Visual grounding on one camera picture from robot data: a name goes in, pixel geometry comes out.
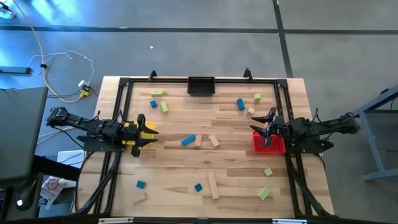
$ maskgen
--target wooden table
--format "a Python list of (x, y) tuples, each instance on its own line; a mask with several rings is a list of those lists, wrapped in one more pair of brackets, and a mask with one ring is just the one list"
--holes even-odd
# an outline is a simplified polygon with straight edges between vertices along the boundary
[[(96, 107), (101, 119), (112, 117), (119, 78), (103, 79)], [(294, 116), (311, 118), (303, 79), (288, 79), (288, 84)], [(163, 97), (155, 98), (159, 105), (156, 109), (149, 104), (151, 90), (165, 90)], [(255, 93), (262, 96), (258, 104), (254, 103)], [(237, 98), (244, 100), (245, 112), (238, 111)], [(167, 102), (168, 114), (162, 113), (161, 101)], [(112, 216), (292, 218), (285, 157), (257, 155), (252, 149), (249, 125), (262, 124), (251, 120), (246, 111), (253, 107), (255, 116), (264, 116), (272, 106), (276, 106), (274, 89), (267, 84), (217, 84), (213, 97), (200, 98), (189, 96), (184, 83), (135, 83), (128, 120), (144, 113), (147, 122), (155, 123), (159, 141), (142, 149), (140, 158), (132, 157), (130, 150), (123, 153)], [(194, 142), (181, 145), (191, 134), (203, 135), (201, 148), (195, 148)], [(211, 134), (219, 140), (219, 148), (209, 141)], [(94, 153), (85, 164), (78, 189), (79, 207), (98, 185), (103, 157), (104, 153)], [(333, 213), (322, 162), (314, 155), (302, 157), (309, 189)], [(266, 177), (265, 168), (271, 168), (274, 174)], [(220, 193), (216, 200), (211, 197), (209, 172), (216, 175)], [(144, 190), (136, 187), (138, 180), (147, 183)], [(199, 183), (203, 190), (196, 192), (194, 185)], [(272, 193), (262, 201), (257, 195), (265, 186)], [(298, 196), (304, 211), (301, 191)]]

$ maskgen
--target blue block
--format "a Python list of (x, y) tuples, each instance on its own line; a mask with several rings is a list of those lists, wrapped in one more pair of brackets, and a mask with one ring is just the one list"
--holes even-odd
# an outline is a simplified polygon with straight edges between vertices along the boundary
[(157, 104), (156, 104), (156, 101), (155, 101), (155, 100), (152, 100), (152, 101), (150, 102), (150, 105), (151, 105), (152, 108), (157, 107)]
[(184, 139), (184, 140), (181, 142), (181, 144), (182, 144), (183, 146), (186, 146), (187, 144), (189, 144), (189, 143), (192, 142), (193, 140), (195, 140), (195, 135), (194, 135), (194, 134), (192, 134), (192, 135), (190, 135), (189, 137), (187, 137), (186, 139)]
[(137, 187), (140, 189), (144, 189), (145, 188), (145, 182), (139, 181), (137, 182)]
[(239, 110), (244, 110), (244, 104), (243, 104), (243, 100), (242, 100), (241, 98), (239, 98), (239, 99), (236, 101), (236, 104), (238, 104)]
[(196, 184), (196, 185), (195, 185), (195, 190), (196, 190), (197, 192), (201, 191), (202, 189), (203, 189), (203, 187), (201, 187), (201, 184)]

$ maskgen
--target gray floor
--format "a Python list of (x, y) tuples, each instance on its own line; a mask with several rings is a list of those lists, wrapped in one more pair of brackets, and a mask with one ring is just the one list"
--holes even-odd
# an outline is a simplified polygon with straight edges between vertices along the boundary
[[(396, 1), (279, 0), (286, 29), (398, 29)], [(38, 26), (277, 28), (271, 0), (21, 1)], [(18, 18), (1, 25), (25, 26)], [(255, 77), (286, 77), (278, 34), (39, 32), (46, 54), (76, 50), (94, 61), (92, 87), (104, 75), (198, 75), (240, 77), (246, 67)], [(398, 35), (286, 36), (294, 77), (304, 78), (313, 112), (321, 119), (353, 111), (385, 88), (398, 84)], [(0, 65), (26, 66), (39, 50), (32, 32), (0, 31)], [(73, 93), (90, 76), (81, 57), (58, 56), (49, 82), (61, 94)], [(41, 76), (0, 77), (0, 87), (42, 86)], [(48, 99), (53, 106), (90, 117), (96, 97), (75, 104)], [(42, 125), (41, 133), (50, 129)], [(78, 131), (71, 131), (76, 136)], [(376, 170), (366, 138), (334, 134), (325, 153), (326, 174), (337, 215), (398, 222), (398, 178), (363, 182)], [(40, 144), (39, 155), (77, 149), (59, 134)]]

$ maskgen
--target green block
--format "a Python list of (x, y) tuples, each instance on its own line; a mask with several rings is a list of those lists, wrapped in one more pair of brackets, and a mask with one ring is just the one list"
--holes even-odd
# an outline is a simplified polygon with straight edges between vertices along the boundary
[(261, 94), (260, 93), (254, 94), (254, 101), (258, 102), (260, 100), (261, 100)]
[(270, 168), (265, 169), (264, 172), (266, 173), (266, 176), (267, 176), (267, 177), (270, 176), (270, 175), (272, 175), (272, 170), (271, 170)]
[(169, 109), (168, 109), (168, 107), (167, 107), (167, 105), (166, 105), (165, 102), (161, 102), (161, 103), (160, 103), (160, 106), (162, 107), (163, 113), (169, 112)]
[(152, 90), (152, 91), (150, 92), (150, 94), (151, 94), (152, 96), (162, 96), (162, 95), (163, 95), (163, 90), (159, 90), (159, 91)]
[(259, 198), (264, 200), (268, 197), (269, 193), (271, 193), (271, 190), (269, 190), (267, 187), (264, 187), (264, 189), (259, 193)]

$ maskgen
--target red container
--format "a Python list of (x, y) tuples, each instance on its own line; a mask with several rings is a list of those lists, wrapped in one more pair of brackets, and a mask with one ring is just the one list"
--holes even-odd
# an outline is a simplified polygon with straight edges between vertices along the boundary
[(283, 154), (286, 152), (283, 138), (271, 134), (271, 145), (264, 147), (264, 141), (257, 132), (253, 131), (254, 152), (257, 154)]

